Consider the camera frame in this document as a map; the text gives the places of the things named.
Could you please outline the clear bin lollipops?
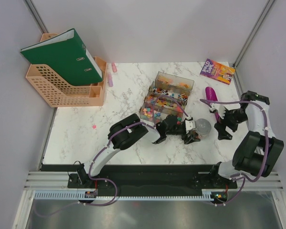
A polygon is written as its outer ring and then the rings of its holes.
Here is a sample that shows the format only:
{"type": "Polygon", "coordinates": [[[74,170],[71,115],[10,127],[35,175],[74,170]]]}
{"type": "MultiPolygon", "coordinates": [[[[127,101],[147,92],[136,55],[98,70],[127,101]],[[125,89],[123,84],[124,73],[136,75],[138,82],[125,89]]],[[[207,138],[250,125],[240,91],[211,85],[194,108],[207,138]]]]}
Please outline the clear bin lollipops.
{"type": "Polygon", "coordinates": [[[155,95],[167,95],[177,100],[187,101],[190,91],[184,88],[166,84],[160,81],[154,81],[149,87],[149,92],[155,95]]]}

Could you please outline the clear bin translucent star candies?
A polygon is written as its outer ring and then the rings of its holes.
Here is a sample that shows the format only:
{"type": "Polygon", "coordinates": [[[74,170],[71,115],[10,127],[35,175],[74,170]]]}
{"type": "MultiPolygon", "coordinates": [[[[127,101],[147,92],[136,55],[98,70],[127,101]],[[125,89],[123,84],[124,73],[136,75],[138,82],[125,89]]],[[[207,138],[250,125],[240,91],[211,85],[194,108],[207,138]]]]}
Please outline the clear bin translucent star candies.
{"type": "Polygon", "coordinates": [[[161,97],[157,99],[157,96],[148,95],[144,100],[144,105],[146,108],[152,108],[153,104],[155,104],[154,108],[156,111],[177,111],[181,112],[181,108],[174,102],[172,99],[161,97]]]}

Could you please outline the clear bin opaque star candies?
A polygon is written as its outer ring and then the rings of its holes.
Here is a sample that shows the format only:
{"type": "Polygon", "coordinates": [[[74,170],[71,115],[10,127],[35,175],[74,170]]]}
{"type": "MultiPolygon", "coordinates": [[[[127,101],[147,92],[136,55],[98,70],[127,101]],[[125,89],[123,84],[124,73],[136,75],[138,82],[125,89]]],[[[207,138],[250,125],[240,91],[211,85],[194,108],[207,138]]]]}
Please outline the clear bin opaque star candies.
{"type": "Polygon", "coordinates": [[[158,108],[157,106],[155,107],[155,110],[153,110],[152,107],[145,107],[144,105],[140,108],[139,111],[140,118],[153,123],[154,121],[156,123],[164,120],[168,115],[175,115],[177,116],[177,120],[181,120],[183,117],[183,113],[167,108],[158,108]]]}

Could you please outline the clear jar lid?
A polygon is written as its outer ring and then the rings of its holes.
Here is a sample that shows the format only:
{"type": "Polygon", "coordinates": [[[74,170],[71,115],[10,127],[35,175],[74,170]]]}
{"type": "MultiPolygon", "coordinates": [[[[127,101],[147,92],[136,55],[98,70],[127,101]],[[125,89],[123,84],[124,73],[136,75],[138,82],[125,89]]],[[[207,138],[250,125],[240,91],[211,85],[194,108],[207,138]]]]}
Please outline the clear jar lid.
{"type": "Polygon", "coordinates": [[[199,135],[209,135],[212,126],[206,119],[200,118],[195,121],[196,131],[199,135]]]}

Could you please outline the magenta plastic scoop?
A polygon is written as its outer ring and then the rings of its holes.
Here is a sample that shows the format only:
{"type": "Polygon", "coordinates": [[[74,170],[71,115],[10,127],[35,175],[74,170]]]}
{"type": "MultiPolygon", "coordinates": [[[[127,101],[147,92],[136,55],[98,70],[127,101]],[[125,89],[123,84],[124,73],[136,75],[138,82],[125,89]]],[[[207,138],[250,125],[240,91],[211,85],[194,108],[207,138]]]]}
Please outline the magenta plastic scoop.
{"type": "Polygon", "coordinates": [[[218,101],[215,90],[210,86],[205,88],[205,95],[207,100],[218,101]]]}

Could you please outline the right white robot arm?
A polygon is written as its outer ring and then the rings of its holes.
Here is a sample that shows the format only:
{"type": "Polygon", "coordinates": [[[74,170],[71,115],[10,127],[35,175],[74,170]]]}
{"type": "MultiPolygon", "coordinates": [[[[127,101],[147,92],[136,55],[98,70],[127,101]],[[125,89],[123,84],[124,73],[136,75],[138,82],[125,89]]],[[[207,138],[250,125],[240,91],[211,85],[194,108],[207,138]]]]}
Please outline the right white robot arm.
{"type": "Polygon", "coordinates": [[[240,123],[248,123],[248,133],[236,149],[233,159],[218,163],[218,171],[209,175],[209,183],[215,188],[221,187],[226,178],[244,176],[254,182],[260,177],[269,176],[284,148],[284,142],[277,139],[271,129],[269,98],[247,91],[242,94],[239,103],[240,108],[233,110],[228,110],[222,104],[212,105],[213,109],[220,109],[214,125],[218,140],[232,139],[226,128],[235,132],[240,123]]]}

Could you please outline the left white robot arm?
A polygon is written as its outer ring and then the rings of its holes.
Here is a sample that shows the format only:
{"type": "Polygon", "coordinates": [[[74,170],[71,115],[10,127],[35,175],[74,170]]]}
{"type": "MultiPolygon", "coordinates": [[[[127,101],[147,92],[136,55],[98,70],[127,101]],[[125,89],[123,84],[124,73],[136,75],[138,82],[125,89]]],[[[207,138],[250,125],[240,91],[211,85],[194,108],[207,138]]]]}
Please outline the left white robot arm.
{"type": "Polygon", "coordinates": [[[179,121],[175,115],[168,115],[164,120],[151,126],[143,122],[138,115],[132,114],[111,126],[108,143],[88,162],[80,163],[76,169],[78,181],[84,187],[94,185],[97,176],[106,163],[118,152],[133,146],[145,138],[152,144],[164,142],[168,135],[179,135],[184,144],[201,141],[196,131],[196,123],[191,116],[179,121]]]}

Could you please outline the clear bin popsicle candies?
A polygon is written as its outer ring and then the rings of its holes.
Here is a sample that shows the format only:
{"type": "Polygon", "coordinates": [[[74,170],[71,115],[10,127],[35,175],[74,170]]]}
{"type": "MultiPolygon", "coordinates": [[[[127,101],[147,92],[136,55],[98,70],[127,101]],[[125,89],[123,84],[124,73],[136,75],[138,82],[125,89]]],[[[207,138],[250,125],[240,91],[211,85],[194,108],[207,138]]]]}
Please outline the clear bin popsicle candies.
{"type": "Polygon", "coordinates": [[[185,89],[188,91],[191,91],[194,86],[194,80],[163,72],[158,72],[155,81],[161,82],[165,85],[176,86],[178,88],[185,89]]]}

